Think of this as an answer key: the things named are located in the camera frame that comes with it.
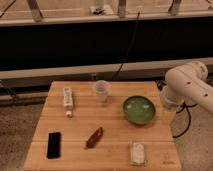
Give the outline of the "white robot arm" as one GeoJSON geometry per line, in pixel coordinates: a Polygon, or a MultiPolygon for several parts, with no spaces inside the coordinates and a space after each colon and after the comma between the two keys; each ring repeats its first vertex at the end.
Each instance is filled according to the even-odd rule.
{"type": "Polygon", "coordinates": [[[168,70],[166,85],[160,92],[160,100],[166,110],[179,108],[186,99],[194,101],[213,114],[213,87],[206,83],[208,69],[200,61],[189,62],[168,70]]]}

